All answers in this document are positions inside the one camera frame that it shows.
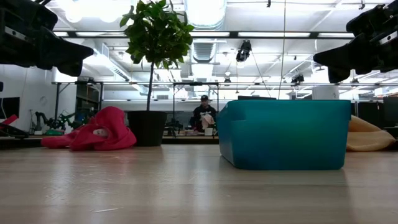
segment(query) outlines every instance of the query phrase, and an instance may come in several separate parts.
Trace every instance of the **black plant pot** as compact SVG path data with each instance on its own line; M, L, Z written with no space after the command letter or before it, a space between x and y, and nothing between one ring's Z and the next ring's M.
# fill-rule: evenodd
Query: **black plant pot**
M167 113L161 111L127 112L129 127L137 138L135 146L160 146L162 144Z

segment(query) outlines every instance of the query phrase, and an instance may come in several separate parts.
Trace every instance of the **tan bean bag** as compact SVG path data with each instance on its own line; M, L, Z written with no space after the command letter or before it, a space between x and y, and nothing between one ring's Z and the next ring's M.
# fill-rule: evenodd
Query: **tan bean bag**
M379 151L394 144L395 141L396 139L388 132L360 118L351 116L347 138L348 151Z

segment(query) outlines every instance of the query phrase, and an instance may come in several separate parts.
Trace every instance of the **air duct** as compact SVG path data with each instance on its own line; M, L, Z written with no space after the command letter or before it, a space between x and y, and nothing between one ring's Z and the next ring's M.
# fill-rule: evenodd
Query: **air duct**
M88 57L85 61L89 60L97 60L98 64L105 66L109 69L113 75L114 80L116 81L117 78L123 80L125 82L141 82L142 80L135 80L132 78L129 72L125 71L123 67L118 64L115 60L111 59L109 56L109 48L104 43L99 47L94 40L86 39L82 45L87 47L91 47L94 49L94 55ZM140 93L146 94L148 93L148 88L143 85L132 85L136 90Z
M197 31L222 30L225 20L226 0L184 0L188 22ZM216 43L193 43L192 60L198 63L215 62ZM214 65L191 65L196 80L209 81ZM208 86L195 86L196 93L208 92Z
M184 0L188 22L199 31L214 31L223 28L226 0ZM214 43L194 43L193 59L199 63L211 62L216 53Z

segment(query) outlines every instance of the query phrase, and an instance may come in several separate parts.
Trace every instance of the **red blanket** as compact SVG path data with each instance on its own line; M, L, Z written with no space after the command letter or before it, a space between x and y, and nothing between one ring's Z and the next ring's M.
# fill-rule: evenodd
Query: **red blanket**
M44 138L42 145L51 149L69 147L72 151L106 151L129 148L136 142L135 135L124 124L124 111L109 106L99 111L89 124L70 134Z

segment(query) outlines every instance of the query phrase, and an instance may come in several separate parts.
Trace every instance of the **teal plastic bin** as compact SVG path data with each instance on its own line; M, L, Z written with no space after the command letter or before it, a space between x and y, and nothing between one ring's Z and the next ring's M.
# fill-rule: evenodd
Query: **teal plastic bin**
M250 170L336 170L344 165L348 100L237 100L217 116L220 151Z

